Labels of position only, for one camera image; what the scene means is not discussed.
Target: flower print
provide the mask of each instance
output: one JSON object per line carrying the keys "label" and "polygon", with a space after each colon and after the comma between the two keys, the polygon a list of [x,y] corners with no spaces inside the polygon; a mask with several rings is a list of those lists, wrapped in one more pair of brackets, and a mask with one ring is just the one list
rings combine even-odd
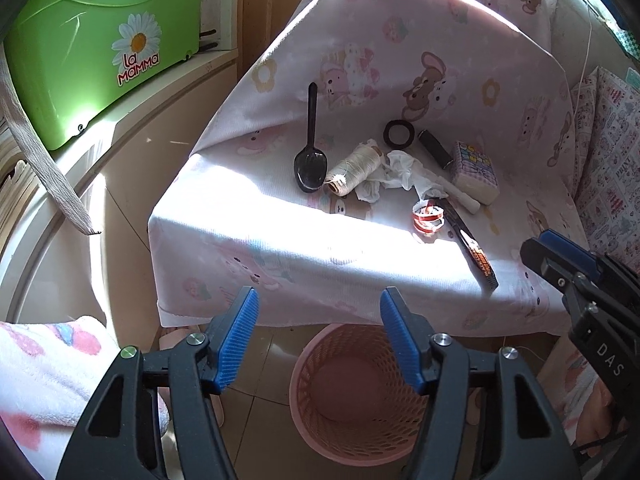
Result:
{"label": "flower print", "polygon": [[278,65],[274,59],[265,59],[255,64],[251,70],[251,79],[254,81],[255,89],[260,92],[270,92],[276,84],[276,70]]}
{"label": "flower print", "polygon": [[118,72],[125,69],[125,56],[129,59],[135,54],[137,62],[141,62],[159,53],[162,29],[154,14],[130,14],[127,23],[122,23],[118,31],[122,38],[111,45],[111,49],[118,52],[112,62],[118,67]]}
{"label": "flower print", "polygon": [[490,77],[482,85],[482,102],[484,106],[494,106],[498,101],[500,84]]}

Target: pink basket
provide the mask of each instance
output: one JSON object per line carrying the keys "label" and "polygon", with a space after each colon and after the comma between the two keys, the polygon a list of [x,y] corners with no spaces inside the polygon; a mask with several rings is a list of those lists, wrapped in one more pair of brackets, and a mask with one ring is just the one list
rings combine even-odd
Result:
{"label": "pink basket", "polygon": [[402,380],[383,327],[332,324],[298,358],[289,403],[312,449],[340,464],[374,466],[412,450],[426,398]]}

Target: blue gripper pad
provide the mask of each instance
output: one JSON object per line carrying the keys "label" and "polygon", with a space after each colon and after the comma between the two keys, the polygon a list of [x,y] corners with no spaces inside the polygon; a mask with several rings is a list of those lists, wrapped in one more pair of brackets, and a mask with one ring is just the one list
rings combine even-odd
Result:
{"label": "blue gripper pad", "polygon": [[598,270],[596,257],[589,251],[584,250],[579,245],[552,229],[542,231],[538,237],[538,241],[546,248],[562,256],[567,262],[572,264],[576,270],[579,270],[592,282],[597,283],[600,279],[600,271]]}
{"label": "blue gripper pad", "polygon": [[417,394],[424,395],[427,381],[422,373],[422,356],[430,349],[431,325],[409,311],[394,286],[387,287],[380,296],[380,316],[404,382]]}
{"label": "blue gripper pad", "polygon": [[222,314],[219,322],[212,320],[209,327],[209,355],[217,361],[217,371],[213,386],[217,394],[236,380],[238,368],[244,357],[249,338],[258,319],[260,300],[258,293],[250,286],[244,286],[229,310]]}

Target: white shelf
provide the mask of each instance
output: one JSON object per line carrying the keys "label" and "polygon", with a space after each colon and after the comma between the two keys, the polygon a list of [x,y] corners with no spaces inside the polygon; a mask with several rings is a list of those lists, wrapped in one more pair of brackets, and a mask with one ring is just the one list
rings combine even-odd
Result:
{"label": "white shelf", "polygon": [[[197,54],[140,85],[105,110],[82,135],[52,154],[71,186],[82,195],[111,157],[145,124],[181,95],[232,65],[237,57],[236,49]],[[53,200],[40,188],[0,260],[0,320],[15,320],[32,269],[63,220]]]}

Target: white wire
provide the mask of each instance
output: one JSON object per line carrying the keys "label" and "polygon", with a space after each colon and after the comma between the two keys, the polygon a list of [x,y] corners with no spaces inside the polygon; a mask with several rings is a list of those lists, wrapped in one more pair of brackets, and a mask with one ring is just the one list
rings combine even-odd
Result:
{"label": "white wire", "polygon": [[538,354],[536,354],[531,348],[527,348],[526,346],[516,346],[514,348],[523,348],[525,350],[529,350],[529,352],[535,355],[538,359],[540,359],[542,362],[545,362],[545,360],[542,357],[540,357]]}
{"label": "white wire", "polygon": [[574,116],[572,118],[572,124],[575,128],[575,113],[578,111],[578,104],[580,104],[580,90],[582,89],[582,80],[584,79],[584,71],[587,68],[587,60],[589,59],[589,48],[591,46],[591,33],[593,32],[593,22],[591,21],[591,6],[585,1],[587,5],[587,16],[589,18],[589,40],[587,41],[587,54],[584,57],[584,65],[582,66],[582,74],[580,74],[580,82],[578,83],[578,93],[575,97]]}

